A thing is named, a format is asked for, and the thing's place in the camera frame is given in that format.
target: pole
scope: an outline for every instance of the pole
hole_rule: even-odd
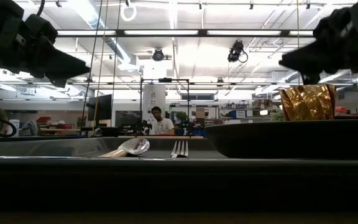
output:
[[[143,78],[140,79],[140,120],[143,122],[142,92],[143,92]]]
[[[190,137],[193,135],[193,128],[190,125],[190,82],[187,80],[187,123],[189,125]]]

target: black bowl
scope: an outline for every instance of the black bowl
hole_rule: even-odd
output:
[[[209,126],[224,156],[248,159],[358,159],[358,119]]]

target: red object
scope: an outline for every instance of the red object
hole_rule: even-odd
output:
[[[37,123],[47,123],[48,121],[51,121],[51,117],[40,117],[36,120]]]
[[[71,129],[72,124],[58,124],[57,128],[58,129]]]
[[[335,107],[335,113],[346,113],[346,107],[344,106]]]

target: window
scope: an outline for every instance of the window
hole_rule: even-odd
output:
[[[339,100],[344,100],[345,99],[345,93],[338,94],[338,99]]]

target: spoon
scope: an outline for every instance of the spoon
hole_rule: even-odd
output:
[[[118,149],[99,157],[126,157],[127,154],[138,156],[149,150],[150,143],[144,138],[134,138],[122,143]]]

